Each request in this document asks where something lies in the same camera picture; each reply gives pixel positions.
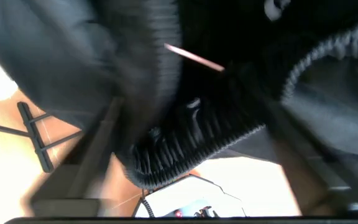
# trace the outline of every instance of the wire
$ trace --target wire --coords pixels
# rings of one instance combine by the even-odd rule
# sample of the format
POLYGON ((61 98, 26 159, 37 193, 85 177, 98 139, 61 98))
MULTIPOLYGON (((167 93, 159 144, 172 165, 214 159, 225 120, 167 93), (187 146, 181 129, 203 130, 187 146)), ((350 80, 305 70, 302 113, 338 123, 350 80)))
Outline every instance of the wire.
POLYGON ((149 203, 146 201, 146 199, 144 197, 144 189, 142 189, 142 200, 141 200, 141 202, 144 205, 144 207, 146 208, 147 213, 149 214, 149 216, 154 218, 154 213, 153 213, 152 207, 150 207, 149 203))

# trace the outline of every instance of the black frame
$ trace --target black frame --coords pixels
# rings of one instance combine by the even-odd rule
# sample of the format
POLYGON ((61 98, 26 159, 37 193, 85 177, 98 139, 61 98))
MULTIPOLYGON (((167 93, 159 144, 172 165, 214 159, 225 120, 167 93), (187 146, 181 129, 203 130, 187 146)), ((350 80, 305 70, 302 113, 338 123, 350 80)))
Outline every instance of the black frame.
POLYGON ((49 158, 47 150, 65 142, 65 141, 68 141, 72 138, 75 138, 75 137, 81 135, 82 131, 78 131, 74 134, 71 134, 67 137, 64 137, 64 138, 57 140, 57 141, 46 146, 46 145, 44 145, 44 142, 42 141, 41 135, 40 135, 37 125, 35 125, 35 123, 42 119, 48 118, 51 115, 45 113, 43 115, 40 115, 40 116, 34 118, 30 112, 30 108, 29 108, 28 104, 24 103, 24 102, 18 102, 17 109, 20 112, 20 115, 23 119, 23 123, 24 123, 25 128, 27 129, 27 132, 19 131, 19 130, 12 129, 12 128, 7 128, 4 126, 0 126, 0 132, 30 138, 31 142, 34 146, 35 153, 40 161, 42 170, 46 173, 52 172, 54 170, 54 166, 49 158))

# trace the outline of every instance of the orange floor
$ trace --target orange floor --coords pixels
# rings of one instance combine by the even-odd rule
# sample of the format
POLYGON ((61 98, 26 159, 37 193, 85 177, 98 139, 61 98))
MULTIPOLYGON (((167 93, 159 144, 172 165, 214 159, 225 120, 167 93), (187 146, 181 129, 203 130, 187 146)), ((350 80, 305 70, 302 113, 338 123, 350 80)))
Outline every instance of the orange floor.
MULTIPOLYGON (((18 101, 27 102, 34 116, 43 114, 17 90, 9 99, 0 101, 0 125, 25 131, 16 108, 18 101)), ((53 117, 39 121, 37 126, 45 144, 78 130, 53 117)), ((56 166, 75 141, 48 150, 56 166)), ((141 191, 125 178, 120 163, 115 158, 112 160, 115 162, 109 168, 102 196, 111 202, 110 215, 128 217, 134 211, 141 191)), ((240 198, 249 215, 299 214, 282 169, 276 164, 248 158, 218 159, 204 162, 194 172, 240 198), (242 173, 240 178, 234 173, 239 169, 242 173)), ((26 207, 26 198, 46 176, 29 139, 0 133, 0 223, 32 215, 26 207)))

